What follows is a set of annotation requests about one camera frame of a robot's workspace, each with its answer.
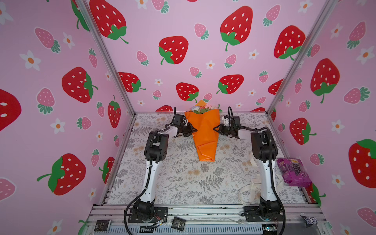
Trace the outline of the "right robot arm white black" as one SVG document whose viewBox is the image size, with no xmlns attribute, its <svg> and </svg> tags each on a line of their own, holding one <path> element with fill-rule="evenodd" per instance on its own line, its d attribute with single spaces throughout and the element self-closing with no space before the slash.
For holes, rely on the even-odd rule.
<svg viewBox="0 0 376 235">
<path fill-rule="evenodd" d="M 249 140 L 252 144 L 253 157 L 258 162 L 261 176 L 261 195 L 259 209 L 255 211 L 263 220 L 271 219 L 275 215 L 286 220 L 285 208 L 280 200 L 275 186 L 275 163 L 278 148 L 269 127 L 250 128 L 241 125 L 240 117 L 234 116 L 229 109 L 223 117 L 223 123 L 213 129 L 227 138 Z"/>
</svg>

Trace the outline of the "orange wrapping paper sheet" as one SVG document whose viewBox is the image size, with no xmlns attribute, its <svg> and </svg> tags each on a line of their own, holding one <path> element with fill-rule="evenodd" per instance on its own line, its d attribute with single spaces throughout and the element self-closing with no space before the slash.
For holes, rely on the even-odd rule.
<svg viewBox="0 0 376 235">
<path fill-rule="evenodd" d="M 220 125 L 220 110 L 214 106 L 213 110 L 205 111 L 204 101 L 199 101 L 195 106 L 201 107 L 201 114 L 187 111 L 187 120 L 198 130 L 193 133 L 194 144 L 201 162 L 214 162 L 219 134 L 213 130 Z"/>
</svg>

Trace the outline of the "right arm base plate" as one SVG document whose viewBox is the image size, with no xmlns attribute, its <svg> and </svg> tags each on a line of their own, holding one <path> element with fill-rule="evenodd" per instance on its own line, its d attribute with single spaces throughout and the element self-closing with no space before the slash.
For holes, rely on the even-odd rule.
<svg viewBox="0 0 376 235">
<path fill-rule="evenodd" d="M 246 218 L 247 222 L 283 222 L 285 215 L 282 211 L 261 213 L 259 206 L 245 206 L 241 216 Z"/>
</svg>

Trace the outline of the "white ribbon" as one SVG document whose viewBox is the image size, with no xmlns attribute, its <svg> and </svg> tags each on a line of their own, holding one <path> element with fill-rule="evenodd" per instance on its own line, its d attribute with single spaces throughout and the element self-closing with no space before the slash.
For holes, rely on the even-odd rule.
<svg viewBox="0 0 376 235">
<path fill-rule="evenodd" d="M 242 205 L 249 206 L 251 204 L 258 204 L 260 203 L 260 196 L 262 194 L 266 194 L 263 190 L 263 182 L 261 171 L 264 170 L 264 166 L 262 165 L 263 162 L 257 160 L 253 153 L 250 154 L 250 163 L 251 167 L 255 169 L 258 173 L 256 177 L 251 179 L 251 184 L 248 184 L 241 188 L 238 192 L 238 200 Z"/>
</svg>

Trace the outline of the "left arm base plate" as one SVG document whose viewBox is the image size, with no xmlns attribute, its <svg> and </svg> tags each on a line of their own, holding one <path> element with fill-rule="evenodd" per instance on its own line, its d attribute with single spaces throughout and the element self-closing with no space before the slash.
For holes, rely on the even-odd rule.
<svg viewBox="0 0 376 235">
<path fill-rule="evenodd" d="M 143 212 L 141 209 L 132 209 L 127 218 L 128 223 L 156 223 L 167 221 L 168 207 L 156 207 L 153 211 Z"/>
</svg>

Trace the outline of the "white fake rose stem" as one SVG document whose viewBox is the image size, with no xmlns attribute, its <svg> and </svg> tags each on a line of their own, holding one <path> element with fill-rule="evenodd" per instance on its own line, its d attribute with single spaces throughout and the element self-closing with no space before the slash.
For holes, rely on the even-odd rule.
<svg viewBox="0 0 376 235">
<path fill-rule="evenodd" d="M 194 106 L 191 108 L 191 111 L 196 114 L 201 114 L 201 107 L 200 106 Z"/>
</svg>

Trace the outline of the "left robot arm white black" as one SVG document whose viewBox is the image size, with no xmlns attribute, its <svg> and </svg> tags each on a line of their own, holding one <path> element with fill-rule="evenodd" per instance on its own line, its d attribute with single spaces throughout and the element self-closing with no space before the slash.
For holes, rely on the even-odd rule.
<svg viewBox="0 0 376 235">
<path fill-rule="evenodd" d="M 170 137 L 189 137 L 197 129 L 188 121 L 185 115 L 174 114 L 172 121 L 164 129 L 155 129 L 149 133 L 144 155 L 146 158 L 146 175 L 142 192 L 128 205 L 132 208 L 132 215 L 142 220 L 150 221 L 154 218 L 156 177 L 167 156 Z"/>
</svg>

